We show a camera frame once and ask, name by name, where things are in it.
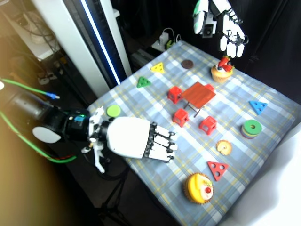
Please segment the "blue triangle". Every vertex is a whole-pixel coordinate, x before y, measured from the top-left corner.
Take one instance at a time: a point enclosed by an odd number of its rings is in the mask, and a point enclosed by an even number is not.
[[[254,100],[250,100],[249,103],[252,106],[252,108],[254,109],[254,111],[256,112],[256,114],[258,114],[258,115],[260,115],[261,112],[263,112],[263,110],[268,106],[267,103],[254,101]]]

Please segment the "robotic hand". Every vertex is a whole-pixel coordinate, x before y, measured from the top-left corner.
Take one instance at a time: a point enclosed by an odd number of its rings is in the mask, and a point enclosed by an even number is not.
[[[243,21],[238,18],[228,0],[198,0],[193,17],[194,32],[202,34],[203,38],[211,38],[215,34],[219,21],[222,24],[222,29],[218,31],[222,34],[220,51],[231,58],[242,56],[248,37],[239,26]]]
[[[174,151],[177,150],[173,142],[176,140],[175,133],[139,118],[118,117],[101,122],[102,115],[103,107],[90,117],[90,145],[82,149],[82,153],[87,153],[93,148],[95,166],[101,173],[105,171],[100,164],[105,143],[112,152],[127,158],[148,157],[164,162],[174,159]]]
[[[102,150],[107,146],[117,155],[169,162],[177,145],[175,133],[148,120],[119,117],[102,121],[103,107],[90,116],[86,109],[62,111],[36,95],[0,79],[0,115],[9,115],[14,122],[40,141],[48,144],[82,141],[81,152],[94,150],[95,166],[101,173]]]

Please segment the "light strip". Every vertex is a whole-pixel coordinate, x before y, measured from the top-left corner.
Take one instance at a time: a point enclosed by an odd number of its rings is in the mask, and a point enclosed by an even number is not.
[[[116,74],[116,71],[115,71],[115,69],[114,69],[114,67],[113,67],[113,64],[112,64],[112,61],[111,61],[111,59],[110,59],[110,57],[109,57],[109,55],[108,55],[108,52],[107,52],[107,50],[106,50],[106,48],[105,48],[105,46],[104,46],[104,44],[103,44],[103,40],[102,40],[102,38],[100,37],[99,31],[98,31],[98,29],[97,29],[97,27],[96,27],[96,24],[95,24],[95,22],[94,22],[94,20],[93,20],[93,18],[92,18],[92,15],[91,15],[91,13],[90,13],[89,7],[88,7],[88,5],[87,5],[87,3],[86,3],[85,0],[80,0],[80,1],[81,1],[81,4],[82,4],[83,7],[84,7],[84,10],[85,10],[85,12],[86,12],[86,15],[88,16],[88,19],[89,19],[89,21],[90,21],[90,24],[92,25],[92,28],[93,28],[93,31],[94,31],[96,37],[97,37],[97,40],[98,40],[98,42],[99,42],[99,44],[100,44],[100,46],[101,46],[101,48],[102,48],[102,50],[103,50],[103,53],[104,53],[104,55],[105,55],[105,58],[107,59],[107,61],[108,61],[108,63],[109,63],[109,66],[110,66],[110,68],[111,68],[111,70],[112,70],[112,72],[113,72],[113,75],[114,75],[114,77],[115,77],[115,79],[116,79],[116,82],[117,82],[118,85],[120,85],[119,78],[118,78],[118,76],[117,76],[117,74]]]

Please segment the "red triangle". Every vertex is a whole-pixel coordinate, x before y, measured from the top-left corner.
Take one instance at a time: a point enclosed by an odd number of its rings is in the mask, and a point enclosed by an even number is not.
[[[214,162],[214,161],[208,161],[207,162],[214,178],[216,181],[219,181],[222,178],[222,175],[224,172],[227,170],[228,165],[226,163],[219,163],[219,162]]]

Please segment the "cherry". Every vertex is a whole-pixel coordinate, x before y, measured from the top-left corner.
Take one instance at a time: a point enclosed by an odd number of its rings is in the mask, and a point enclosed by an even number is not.
[[[211,192],[211,189],[210,189],[209,187],[207,187],[207,188],[205,189],[205,192],[206,192],[206,193],[210,193],[210,192]]]

